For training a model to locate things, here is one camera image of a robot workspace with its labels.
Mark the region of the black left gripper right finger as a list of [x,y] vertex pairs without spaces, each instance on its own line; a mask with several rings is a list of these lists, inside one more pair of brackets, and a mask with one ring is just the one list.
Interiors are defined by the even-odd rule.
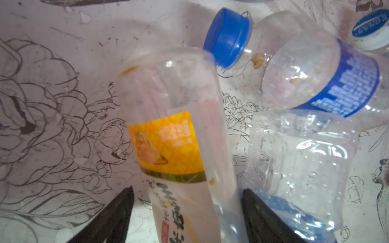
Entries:
[[250,243],[304,243],[251,189],[244,189],[242,209]]

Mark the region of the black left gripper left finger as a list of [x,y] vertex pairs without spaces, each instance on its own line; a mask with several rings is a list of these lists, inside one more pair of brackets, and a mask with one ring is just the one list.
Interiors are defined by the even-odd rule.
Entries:
[[123,189],[70,243],[124,243],[134,205],[133,187]]

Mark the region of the blue cap bottle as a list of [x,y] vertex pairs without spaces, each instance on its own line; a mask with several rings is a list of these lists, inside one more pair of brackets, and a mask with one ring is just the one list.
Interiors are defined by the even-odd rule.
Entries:
[[355,125],[317,110],[267,110],[253,116],[240,179],[307,243],[334,243],[357,152]]

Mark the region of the yellow label small bottle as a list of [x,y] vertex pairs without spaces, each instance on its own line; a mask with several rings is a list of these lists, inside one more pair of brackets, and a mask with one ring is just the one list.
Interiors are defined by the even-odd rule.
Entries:
[[142,56],[114,88],[159,242],[248,242],[212,54],[181,47]]

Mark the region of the clear bottle blue label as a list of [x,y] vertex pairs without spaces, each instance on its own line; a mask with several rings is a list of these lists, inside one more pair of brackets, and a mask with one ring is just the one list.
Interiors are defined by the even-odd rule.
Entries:
[[389,57],[389,9],[377,9],[362,17],[349,37],[362,51]]

